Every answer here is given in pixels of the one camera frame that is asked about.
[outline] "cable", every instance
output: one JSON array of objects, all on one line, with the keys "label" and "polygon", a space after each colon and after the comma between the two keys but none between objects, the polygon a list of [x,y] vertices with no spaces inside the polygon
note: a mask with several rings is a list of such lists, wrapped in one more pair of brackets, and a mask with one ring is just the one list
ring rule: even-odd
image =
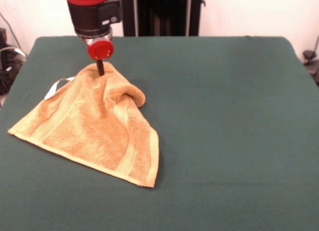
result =
[{"label": "cable", "polygon": [[3,16],[3,14],[2,14],[1,12],[0,12],[0,17],[6,22],[6,24],[8,25],[8,27],[9,27],[9,29],[10,29],[10,31],[11,31],[11,33],[12,33],[12,35],[13,35],[13,37],[14,37],[16,43],[17,43],[17,45],[18,45],[18,47],[21,48],[21,45],[20,45],[18,39],[16,38],[16,36],[15,36],[15,34],[14,34],[14,32],[13,32],[13,29],[11,28],[11,25],[10,25],[9,22],[5,19],[5,17]]},{"label": "cable", "polygon": [[4,47],[2,49],[0,49],[0,53],[6,50],[12,49],[14,50],[16,53],[22,55],[23,57],[27,58],[27,54],[25,52],[23,52],[20,48],[18,47],[14,47],[14,46],[10,46],[10,47]]},{"label": "cable", "polygon": [[315,49],[314,52],[316,52],[317,48],[318,48],[318,44],[319,44],[319,35],[317,37],[317,41],[316,41],[316,45],[315,45]]}]

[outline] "white background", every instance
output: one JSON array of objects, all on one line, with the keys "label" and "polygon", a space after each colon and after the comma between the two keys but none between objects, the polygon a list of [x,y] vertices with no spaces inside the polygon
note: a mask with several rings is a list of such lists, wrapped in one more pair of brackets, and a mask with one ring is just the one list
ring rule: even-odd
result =
[{"label": "white background", "polygon": [[[319,0],[206,0],[206,4],[201,36],[284,36],[301,58],[319,33]],[[26,52],[40,36],[74,34],[66,0],[0,0],[0,11]],[[123,36],[121,24],[113,30],[115,36]]]}]

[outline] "towel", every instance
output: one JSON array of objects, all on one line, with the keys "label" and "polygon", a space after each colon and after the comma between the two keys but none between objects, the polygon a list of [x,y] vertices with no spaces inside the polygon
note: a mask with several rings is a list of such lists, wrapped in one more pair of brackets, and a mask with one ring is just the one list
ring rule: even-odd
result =
[{"label": "towel", "polygon": [[145,95],[110,63],[80,71],[8,132],[47,151],[133,184],[154,187],[157,132],[139,107]]}]

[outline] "table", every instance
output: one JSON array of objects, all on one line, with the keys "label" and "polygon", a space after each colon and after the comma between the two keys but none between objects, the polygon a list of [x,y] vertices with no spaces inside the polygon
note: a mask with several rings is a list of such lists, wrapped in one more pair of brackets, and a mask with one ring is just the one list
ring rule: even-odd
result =
[{"label": "table", "polygon": [[1,231],[317,231],[319,90],[279,37],[114,38],[146,95],[154,189],[7,134],[50,86],[92,63],[77,37],[39,38],[0,111]]}]

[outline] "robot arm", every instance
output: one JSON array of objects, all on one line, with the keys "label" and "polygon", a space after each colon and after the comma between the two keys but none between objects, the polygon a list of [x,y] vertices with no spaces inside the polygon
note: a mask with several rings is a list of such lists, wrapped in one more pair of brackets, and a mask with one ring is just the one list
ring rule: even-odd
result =
[{"label": "robot arm", "polygon": [[97,62],[99,74],[104,74],[102,59],[110,58],[112,23],[122,21],[122,0],[67,0],[75,32],[88,47],[90,57]]}]

